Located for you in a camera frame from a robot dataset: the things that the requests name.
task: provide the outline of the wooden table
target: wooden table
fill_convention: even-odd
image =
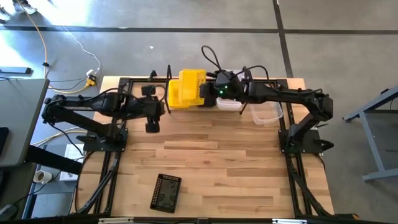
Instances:
[[[101,91],[117,87],[120,78],[104,77]],[[287,81],[289,88],[305,89],[301,78]],[[139,83],[134,84],[133,94],[141,96]],[[164,92],[158,88],[157,94],[162,96]],[[292,107],[298,123],[308,111],[302,105]],[[94,119],[102,123],[111,121],[99,113]],[[160,118],[157,134],[145,133],[145,123],[145,118],[127,122],[129,137],[119,166],[112,216],[294,216],[285,158],[279,152],[279,122],[256,125],[249,108],[242,115],[196,108],[166,113]],[[98,185],[103,156],[104,153],[96,152],[85,164],[78,190],[80,207]],[[309,189],[333,213],[319,158],[304,154],[303,164]],[[158,174],[182,178],[174,214],[149,209]],[[301,191],[298,195],[304,211]]]

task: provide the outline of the concrete floor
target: concrete floor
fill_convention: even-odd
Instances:
[[[276,29],[272,0],[30,0],[40,14],[40,26],[178,27]],[[394,30],[398,29],[395,0],[279,0],[285,29]],[[26,15],[8,23],[31,26]],[[66,32],[43,32],[51,80],[80,78],[96,61],[81,51]],[[104,75],[164,74],[167,64],[177,73],[182,68],[214,70],[201,56],[200,46],[210,45],[224,68],[266,66],[271,77],[286,77],[278,34],[74,32],[86,49],[101,60]],[[294,77],[304,78],[308,88],[323,88],[335,102],[335,117],[320,130],[335,143],[325,153],[326,174],[336,213],[357,213],[362,219],[398,223],[398,178],[365,184],[361,176],[376,171],[368,142],[359,121],[341,117],[365,104],[386,88],[398,84],[398,35],[303,35],[287,34],[287,48]],[[28,66],[33,78],[43,76],[44,51],[32,31],[0,31],[0,62]],[[254,71],[263,76],[261,71]],[[75,83],[56,83],[68,88]],[[85,90],[94,95],[96,88]],[[392,105],[398,109],[398,101]],[[55,130],[39,122],[32,142]],[[51,144],[66,143],[65,138]],[[69,203],[70,197],[58,202]],[[48,197],[39,197],[34,216],[65,213],[40,209]]]

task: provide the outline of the yellow object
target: yellow object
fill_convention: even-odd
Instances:
[[[205,99],[200,98],[200,85],[205,82],[206,70],[182,70],[178,80],[169,81],[169,106],[174,109],[184,109],[203,105]]]

